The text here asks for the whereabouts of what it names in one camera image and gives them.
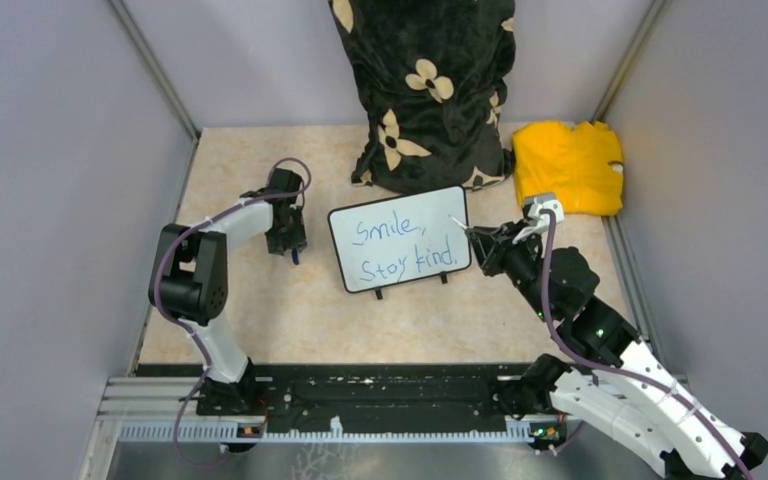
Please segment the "small whiteboard black frame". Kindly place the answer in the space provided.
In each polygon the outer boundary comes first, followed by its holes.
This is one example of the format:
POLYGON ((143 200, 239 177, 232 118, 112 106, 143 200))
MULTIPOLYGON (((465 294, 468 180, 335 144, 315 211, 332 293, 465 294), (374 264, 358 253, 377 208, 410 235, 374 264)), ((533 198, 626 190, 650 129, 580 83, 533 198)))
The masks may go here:
POLYGON ((473 263, 467 194, 453 186, 336 208, 327 216, 343 288, 350 294, 448 276, 473 263))

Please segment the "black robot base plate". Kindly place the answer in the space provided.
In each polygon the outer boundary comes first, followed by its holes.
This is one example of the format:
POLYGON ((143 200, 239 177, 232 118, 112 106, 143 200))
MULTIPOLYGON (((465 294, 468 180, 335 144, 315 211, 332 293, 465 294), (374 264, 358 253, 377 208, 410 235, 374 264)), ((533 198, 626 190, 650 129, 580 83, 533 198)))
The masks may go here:
POLYGON ((257 365, 240 395, 206 382, 182 420, 135 420, 127 439, 217 442, 234 452, 261 443, 507 443, 561 451, 579 433, 571 410, 545 391, 558 362, 257 365))

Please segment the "white marker pen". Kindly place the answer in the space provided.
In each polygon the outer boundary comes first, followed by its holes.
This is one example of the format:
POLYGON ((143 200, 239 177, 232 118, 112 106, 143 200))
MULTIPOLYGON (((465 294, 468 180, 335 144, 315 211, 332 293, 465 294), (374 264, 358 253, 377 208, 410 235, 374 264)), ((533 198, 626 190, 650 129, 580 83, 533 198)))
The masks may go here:
POLYGON ((449 216, 449 218, 454 222, 454 224, 458 228, 460 228, 464 232, 468 232, 469 231, 470 227, 468 225, 466 225, 464 222, 462 222, 461 220, 459 220, 459 219, 457 219, 457 218, 455 218, 454 216, 451 216, 451 215, 449 216))

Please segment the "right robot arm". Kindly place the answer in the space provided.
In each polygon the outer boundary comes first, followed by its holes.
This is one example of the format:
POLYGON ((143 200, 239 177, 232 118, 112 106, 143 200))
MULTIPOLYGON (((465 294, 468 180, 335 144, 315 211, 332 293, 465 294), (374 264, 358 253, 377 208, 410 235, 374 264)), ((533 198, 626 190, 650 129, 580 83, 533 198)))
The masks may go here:
POLYGON ((557 227, 529 221, 465 234, 487 276, 506 275, 545 322, 571 364, 543 354, 499 395, 519 407, 579 418, 643 460, 662 479, 749 479, 768 440, 711 413, 654 356, 639 331, 595 294, 598 275, 557 227))

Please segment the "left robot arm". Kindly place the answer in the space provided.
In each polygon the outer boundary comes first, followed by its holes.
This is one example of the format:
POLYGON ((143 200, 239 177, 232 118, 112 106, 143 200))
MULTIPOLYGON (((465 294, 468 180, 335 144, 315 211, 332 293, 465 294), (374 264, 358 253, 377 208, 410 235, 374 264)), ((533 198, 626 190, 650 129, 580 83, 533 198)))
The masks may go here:
POLYGON ((303 220, 312 175, 276 164, 263 188, 193 225, 171 223, 159 234, 148 299, 183 329, 203 358, 196 392, 206 414, 245 414, 260 399, 254 366, 237 345, 224 315, 230 296, 230 253, 262 235, 268 253, 299 261, 307 246, 303 220))

